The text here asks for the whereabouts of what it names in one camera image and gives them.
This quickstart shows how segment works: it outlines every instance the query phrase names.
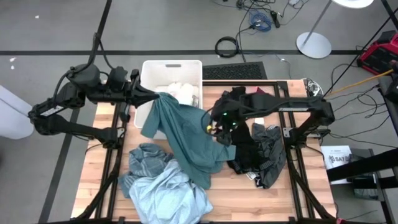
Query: white lamp base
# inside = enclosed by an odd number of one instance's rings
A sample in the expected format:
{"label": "white lamp base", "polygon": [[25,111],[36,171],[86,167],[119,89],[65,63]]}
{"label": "white lamp base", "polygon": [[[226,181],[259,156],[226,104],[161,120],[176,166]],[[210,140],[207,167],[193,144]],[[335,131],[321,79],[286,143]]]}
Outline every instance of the white lamp base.
{"label": "white lamp base", "polygon": [[330,55],[331,44],[329,40],[321,34],[312,33],[307,43],[303,44],[309,32],[300,34],[296,40],[297,48],[304,55],[310,58],[324,58]]}

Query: gray floor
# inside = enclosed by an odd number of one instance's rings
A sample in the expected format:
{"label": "gray floor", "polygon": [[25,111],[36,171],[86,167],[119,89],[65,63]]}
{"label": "gray floor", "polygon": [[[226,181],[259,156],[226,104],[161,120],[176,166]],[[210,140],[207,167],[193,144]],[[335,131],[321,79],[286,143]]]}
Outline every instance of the gray floor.
{"label": "gray floor", "polygon": [[[233,5],[234,1],[221,4]],[[283,10],[287,0],[276,0],[272,8]],[[396,1],[389,1],[397,7]],[[93,32],[100,22],[105,1],[99,0],[0,0],[0,50],[88,50],[91,47]],[[325,0],[310,0],[298,16],[287,26],[273,28],[269,33],[256,35],[243,34],[245,49],[295,50],[295,38],[308,31],[316,17],[326,4]],[[286,22],[293,16],[294,10],[288,8]],[[151,1],[114,1],[109,13],[103,35],[107,50],[210,50],[223,36],[234,36],[244,12],[229,7],[217,6],[211,1],[198,0],[151,0]],[[320,22],[317,32],[326,35],[335,50],[355,49],[363,45],[387,18],[382,4],[376,0],[366,9],[345,9],[332,4]],[[392,28],[388,24],[385,30]],[[49,97],[59,77],[71,65],[87,60],[86,56],[0,56],[0,84],[34,105]],[[332,69],[349,63],[352,55],[331,55],[323,60],[312,60],[303,55],[279,55],[290,63],[293,79],[311,78],[326,91],[330,86]],[[248,62],[262,61],[268,79],[288,78],[289,65],[281,62],[275,55],[259,57],[248,55]],[[113,65],[121,65],[131,70],[141,69],[146,60],[198,59],[204,65],[242,62],[241,57],[231,59],[218,58],[216,55],[173,55],[173,56],[110,56]],[[108,70],[101,57],[97,66]],[[338,76],[344,68],[339,68]],[[337,84],[337,88],[360,81],[372,75],[360,68],[351,68]],[[361,91],[372,87],[376,82],[353,88]],[[376,91],[371,93],[378,102],[382,102]],[[332,101],[336,108],[353,96]],[[340,118],[352,112],[363,111],[370,107],[352,102],[336,112]],[[92,124],[95,105],[87,104],[80,111],[79,123]],[[365,119],[356,115],[336,121],[330,128],[333,133],[347,135],[378,126],[387,114],[379,114]],[[32,136],[12,141],[0,138],[0,217],[4,223],[35,223],[39,219],[45,196],[50,185],[53,170],[58,159],[64,135]],[[377,131],[356,136],[359,140],[368,140],[383,144],[397,145],[398,139],[387,122]],[[326,137],[324,145],[348,144],[355,148],[373,148],[381,153],[389,148],[353,142],[347,139]],[[66,220],[70,216],[80,171],[84,160],[86,142],[73,138],[60,187],[49,221]],[[397,191],[389,190],[390,201],[395,210],[398,208]],[[384,222],[382,210],[377,202],[354,199],[348,186],[333,187],[333,195],[339,205],[339,215],[353,217],[371,210],[372,214],[355,219],[357,221]]]}

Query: wooden table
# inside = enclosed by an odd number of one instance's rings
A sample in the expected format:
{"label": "wooden table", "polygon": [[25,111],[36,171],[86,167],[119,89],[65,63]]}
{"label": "wooden table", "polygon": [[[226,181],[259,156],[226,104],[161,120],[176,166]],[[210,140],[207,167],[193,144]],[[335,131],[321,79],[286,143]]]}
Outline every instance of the wooden table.
{"label": "wooden table", "polygon": [[[289,80],[290,96],[306,96],[305,87],[302,80]],[[254,91],[256,87],[247,88],[247,93]],[[274,94],[269,86],[261,87],[264,91]],[[231,86],[204,86],[203,87],[203,109],[207,110],[213,106],[224,90],[230,90]],[[96,128],[110,127],[112,123],[114,106],[110,104],[98,104],[96,116],[93,126]],[[140,134],[140,129],[134,126],[134,112],[131,108],[131,121],[127,125],[126,138],[123,149],[123,158],[121,164],[121,174],[128,170],[128,153],[135,149],[140,143],[153,142],[161,145],[164,150],[172,152],[170,146],[165,140],[151,140]],[[300,126],[307,118],[308,113],[295,113],[296,125]],[[254,122],[253,119],[248,121],[249,127]],[[279,114],[273,113],[264,117],[266,126],[271,124],[279,125]],[[98,141],[90,141],[89,147],[98,144]],[[307,144],[310,147],[319,149],[319,143],[316,139],[309,139]],[[72,217],[76,217],[91,202],[97,193],[104,166],[106,150],[101,146],[90,149],[81,172],[80,183],[78,186],[76,200],[72,211]],[[336,213],[333,197],[330,190],[328,177],[322,156],[312,150],[302,149],[303,160],[307,171],[308,183],[311,191],[317,197],[319,202],[332,215]],[[299,189],[301,206],[303,214],[307,217],[307,209],[305,205],[305,197]],[[295,217],[294,201],[292,189],[289,179],[289,170],[287,165],[283,168],[279,178],[270,189],[257,189],[253,181],[249,180],[246,175],[237,175],[230,169],[226,162],[221,172],[211,176],[211,189],[207,190],[207,196],[214,206],[209,214],[205,215],[202,220],[208,221],[287,221],[288,217]],[[106,214],[109,200],[109,190],[104,197],[104,206],[102,214]],[[123,197],[120,188],[116,193],[116,202],[114,206],[114,220],[120,216],[126,217],[126,221],[139,221],[134,204],[131,199]]]}

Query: blue cable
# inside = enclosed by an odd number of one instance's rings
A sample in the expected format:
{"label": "blue cable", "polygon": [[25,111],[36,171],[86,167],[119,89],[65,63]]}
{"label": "blue cable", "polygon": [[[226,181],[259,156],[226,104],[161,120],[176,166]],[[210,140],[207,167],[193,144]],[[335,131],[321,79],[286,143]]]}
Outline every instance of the blue cable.
{"label": "blue cable", "polygon": [[264,14],[255,9],[249,11],[249,24],[261,32],[268,32],[271,30],[272,21]]}

